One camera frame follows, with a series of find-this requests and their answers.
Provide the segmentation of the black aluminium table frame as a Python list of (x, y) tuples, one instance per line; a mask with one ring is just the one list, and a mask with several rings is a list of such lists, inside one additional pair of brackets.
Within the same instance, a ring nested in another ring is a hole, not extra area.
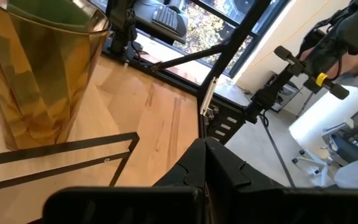
[[(268, 4), (268, 0), (259, 0), (256, 5), (251, 7), (250, 13), (246, 15), (245, 20), (234, 29), (231, 36), (224, 42), (215, 45), (210, 49), (202, 50), (200, 52), (169, 60), (167, 62), (150, 63), (141, 58), (139, 62), (137, 60), (132, 60), (127, 63), (130, 67), (136, 70), (195, 96), (198, 109), (199, 137), (203, 138), (209, 136), (215, 138), (215, 140), (219, 141), (221, 144), (226, 144), (233, 137), (233, 135), (237, 133), (243, 124), (246, 122), (255, 124), (259, 114), (270, 108), (269, 103), (263, 102), (260, 99), (255, 99), (247, 106), (242, 106), (214, 92), (213, 99), (209, 104), (209, 108), (205, 116), (200, 115), (201, 104), (213, 77), (219, 79), (220, 75), (228, 66), (238, 48), (251, 33), (255, 23), (268, 7)], [(213, 54), (219, 55), (218, 60), (200, 85), (192, 83), (189, 80), (168, 71), (168, 68), (170, 67)]]

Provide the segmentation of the black keyboard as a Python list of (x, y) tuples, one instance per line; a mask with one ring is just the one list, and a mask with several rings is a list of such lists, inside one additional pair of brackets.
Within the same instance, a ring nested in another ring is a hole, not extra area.
[(185, 18), (171, 6), (160, 5), (154, 10), (152, 22), (162, 26), (180, 37), (186, 35)]

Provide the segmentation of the person's forearm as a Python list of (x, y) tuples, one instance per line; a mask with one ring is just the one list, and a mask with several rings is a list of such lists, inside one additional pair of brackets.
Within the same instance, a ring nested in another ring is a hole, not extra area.
[(344, 73), (352, 73), (354, 75), (358, 75), (358, 54), (357, 55), (350, 55), (345, 54), (343, 55), (338, 62), (335, 63), (327, 72), (328, 79), (335, 79)]

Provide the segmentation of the office chair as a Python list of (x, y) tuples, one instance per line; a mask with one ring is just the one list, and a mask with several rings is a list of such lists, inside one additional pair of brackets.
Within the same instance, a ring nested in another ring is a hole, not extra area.
[(319, 156), (309, 149), (299, 151), (291, 161), (300, 170), (318, 179), (317, 186), (328, 187), (334, 183), (334, 167), (344, 167), (358, 160), (358, 126), (347, 122), (323, 130), (321, 136), (328, 154)]

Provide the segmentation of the black window frame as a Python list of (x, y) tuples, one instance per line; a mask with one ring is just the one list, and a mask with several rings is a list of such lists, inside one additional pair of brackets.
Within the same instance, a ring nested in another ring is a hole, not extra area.
[[(173, 43), (173, 48), (184, 54), (206, 50), (228, 38), (244, 20), (258, 0), (184, 0), (182, 12), (188, 18), (186, 42)], [(269, 0), (270, 4), (252, 32), (243, 41), (235, 56), (225, 68), (224, 74), (234, 77), (248, 59), (272, 23), (290, 0)]]

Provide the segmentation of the black stand leg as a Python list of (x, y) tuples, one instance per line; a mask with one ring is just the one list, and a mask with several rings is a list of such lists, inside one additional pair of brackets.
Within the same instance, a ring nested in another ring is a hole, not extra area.
[(279, 162), (280, 162), (280, 164), (282, 166), (282, 169), (283, 169), (283, 171), (284, 171), (284, 173), (285, 173), (285, 175), (286, 175), (286, 177), (287, 177), (287, 179), (289, 181), (290, 186), (291, 187), (296, 187), (296, 185), (295, 185), (295, 183), (294, 183), (294, 181), (292, 179), (292, 176), (290, 174), (290, 171), (288, 170), (288, 167), (287, 167), (285, 161), (283, 160), (283, 157), (282, 157), (282, 155), (281, 155), (281, 153), (280, 153), (280, 151), (279, 151), (279, 149), (277, 147), (277, 144), (276, 144), (276, 142), (275, 142), (275, 140), (274, 140), (274, 138), (272, 136), (272, 133), (269, 130), (269, 124), (270, 123), (269, 123), (268, 117), (266, 116), (266, 112), (267, 112), (267, 110), (264, 110), (263, 112), (261, 112), (259, 114), (259, 118), (260, 118), (260, 120), (262, 122), (262, 125), (263, 125), (263, 127), (265, 129), (265, 132), (266, 132), (266, 134), (267, 134), (267, 136), (268, 136), (268, 138), (270, 140), (270, 143), (271, 143), (271, 145), (273, 147), (273, 150), (275, 151), (275, 154), (278, 157), (278, 160), (279, 160)]

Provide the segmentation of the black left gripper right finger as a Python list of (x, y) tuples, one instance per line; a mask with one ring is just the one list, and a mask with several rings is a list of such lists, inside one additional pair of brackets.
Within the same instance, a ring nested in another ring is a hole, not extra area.
[(206, 183), (216, 224), (287, 224), (283, 185), (206, 138)]

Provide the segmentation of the silver frame bracket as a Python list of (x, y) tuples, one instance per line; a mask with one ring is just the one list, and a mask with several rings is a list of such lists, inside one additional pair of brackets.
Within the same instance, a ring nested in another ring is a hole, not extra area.
[(206, 92), (206, 94), (203, 98), (203, 102), (201, 104), (200, 115), (203, 115), (203, 116), (206, 115), (208, 108), (209, 108), (209, 104), (210, 104), (211, 100), (213, 99), (213, 94), (214, 94), (214, 90), (216, 88), (217, 81), (218, 81), (218, 78), (213, 77), (213, 79), (209, 83), (207, 92)]

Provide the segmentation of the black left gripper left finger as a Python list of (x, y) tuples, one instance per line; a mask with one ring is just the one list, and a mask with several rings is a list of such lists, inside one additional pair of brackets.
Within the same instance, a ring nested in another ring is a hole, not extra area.
[(153, 187), (204, 190), (205, 178), (206, 143), (204, 139), (196, 139)]

